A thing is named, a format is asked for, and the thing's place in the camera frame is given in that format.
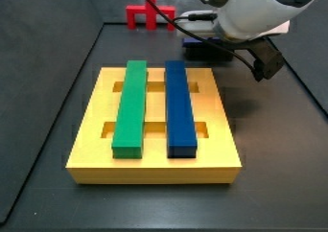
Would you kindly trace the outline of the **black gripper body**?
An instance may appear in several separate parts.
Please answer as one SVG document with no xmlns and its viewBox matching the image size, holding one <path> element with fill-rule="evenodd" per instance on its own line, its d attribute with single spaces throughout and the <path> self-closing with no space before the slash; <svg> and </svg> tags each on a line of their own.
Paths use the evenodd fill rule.
<svg viewBox="0 0 328 232">
<path fill-rule="evenodd" d="M 239 43 L 224 42 L 223 47 L 231 50 L 247 50 L 253 56 L 263 56 L 271 52 L 271 45 L 263 37 Z"/>
</svg>

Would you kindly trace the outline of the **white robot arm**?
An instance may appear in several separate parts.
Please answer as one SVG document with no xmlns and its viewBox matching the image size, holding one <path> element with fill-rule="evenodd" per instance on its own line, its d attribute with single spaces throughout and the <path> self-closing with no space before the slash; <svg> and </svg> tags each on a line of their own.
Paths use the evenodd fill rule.
<svg viewBox="0 0 328 232">
<path fill-rule="evenodd" d="M 283 66 L 282 55 L 265 37 L 287 32 L 289 20 L 313 0 L 199 0 L 214 9 L 182 13 L 178 26 L 199 37 L 214 37 L 231 50 L 254 57 L 253 76 L 270 79 Z"/>
</svg>

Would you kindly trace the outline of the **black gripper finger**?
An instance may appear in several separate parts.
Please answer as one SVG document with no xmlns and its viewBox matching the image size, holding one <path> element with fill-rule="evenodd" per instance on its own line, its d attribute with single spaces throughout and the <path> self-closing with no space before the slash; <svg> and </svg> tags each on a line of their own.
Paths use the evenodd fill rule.
<svg viewBox="0 0 328 232">
<path fill-rule="evenodd" d="M 283 66 L 282 53 L 271 46 L 263 46 L 254 50 L 254 79 L 270 80 Z"/>
</svg>

